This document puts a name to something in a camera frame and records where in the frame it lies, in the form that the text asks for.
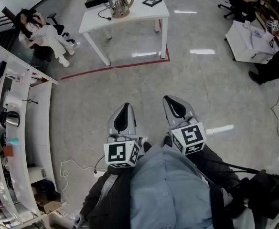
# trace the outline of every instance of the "blue shirt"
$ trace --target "blue shirt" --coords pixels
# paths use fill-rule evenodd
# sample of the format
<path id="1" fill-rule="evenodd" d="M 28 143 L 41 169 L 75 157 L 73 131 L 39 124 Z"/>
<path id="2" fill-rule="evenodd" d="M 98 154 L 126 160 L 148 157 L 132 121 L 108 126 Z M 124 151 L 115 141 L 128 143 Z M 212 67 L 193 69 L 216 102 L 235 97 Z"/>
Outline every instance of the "blue shirt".
<path id="1" fill-rule="evenodd" d="M 137 162 L 130 191 L 132 229 L 213 228 L 208 184 L 169 146 L 153 146 Z"/>

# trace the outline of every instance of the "long black hair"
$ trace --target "long black hair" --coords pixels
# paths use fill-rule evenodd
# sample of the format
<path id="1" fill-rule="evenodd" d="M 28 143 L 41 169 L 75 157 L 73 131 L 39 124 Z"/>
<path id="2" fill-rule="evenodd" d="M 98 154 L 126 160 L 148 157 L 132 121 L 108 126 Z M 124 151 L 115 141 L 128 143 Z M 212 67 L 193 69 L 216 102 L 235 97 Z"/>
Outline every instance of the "long black hair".
<path id="1" fill-rule="evenodd" d="M 14 19 L 15 28 L 22 31 L 27 38 L 30 38 L 32 35 L 32 32 L 27 30 L 27 28 L 21 23 L 21 14 L 23 14 L 27 17 L 27 23 L 32 23 L 35 26 L 40 27 L 40 28 L 42 27 L 42 25 L 33 18 L 33 16 L 32 16 L 33 12 L 31 12 L 30 10 L 22 9 L 21 12 L 19 12 L 15 16 L 15 19 Z"/>

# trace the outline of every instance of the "white shoe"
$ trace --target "white shoe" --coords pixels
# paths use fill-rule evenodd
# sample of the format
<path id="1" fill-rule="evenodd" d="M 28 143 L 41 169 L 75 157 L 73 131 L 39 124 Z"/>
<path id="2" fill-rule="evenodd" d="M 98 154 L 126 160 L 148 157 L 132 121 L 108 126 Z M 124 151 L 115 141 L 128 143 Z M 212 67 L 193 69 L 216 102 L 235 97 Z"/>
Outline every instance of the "white shoe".
<path id="1" fill-rule="evenodd" d="M 74 47 L 71 47 L 71 49 L 67 49 L 69 55 L 74 55 L 75 54 L 75 50 Z"/>
<path id="2" fill-rule="evenodd" d="M 63 55 L 59 57 L 59 63 L 63 64 L 64 67 L 70 65 L 70 62 Z"/>

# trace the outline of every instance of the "table leg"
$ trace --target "table leg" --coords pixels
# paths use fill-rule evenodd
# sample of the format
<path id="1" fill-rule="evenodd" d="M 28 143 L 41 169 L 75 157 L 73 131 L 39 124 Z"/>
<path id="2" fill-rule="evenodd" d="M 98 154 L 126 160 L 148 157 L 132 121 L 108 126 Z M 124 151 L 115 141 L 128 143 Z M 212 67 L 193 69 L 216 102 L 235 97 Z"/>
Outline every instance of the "table leg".
<path id="1" fill-rule="evenodd" d="M 84 37 L 87 39 L 87 41 L 91 44 L 91 46 L 94 48 L 95 52 L 99 55 L 101 60 L 106 64 L 106 66 L 110 66 L 111 62 L 107 57 L 101 52 L 101 50 L 97 47 L 97 45 L 94 43 L 93 39 L 90 37 L 90 35 L 87 32 L 83 33 Z"/>
<path id="2" fill-rule="evenodd" d="M 160 31 L 159 19 L 155 20 L 154 31 L 155 32 Z"/>
<path id="3" fill-rule="evenodd" d="M 109 29 L 104 28 L 103 31 L 106 34 L 108 39 L 112 39 L 112 29 L 111 28 L 109 28 Z"/>
<path id="4" fill-rule="evenodd" d="M 166 58 L 167 29 L 168 29 L 168 18 L 163 18 L 162 19 L 162 51 L 161 51 L 161 59 L 165 59 Z"/>

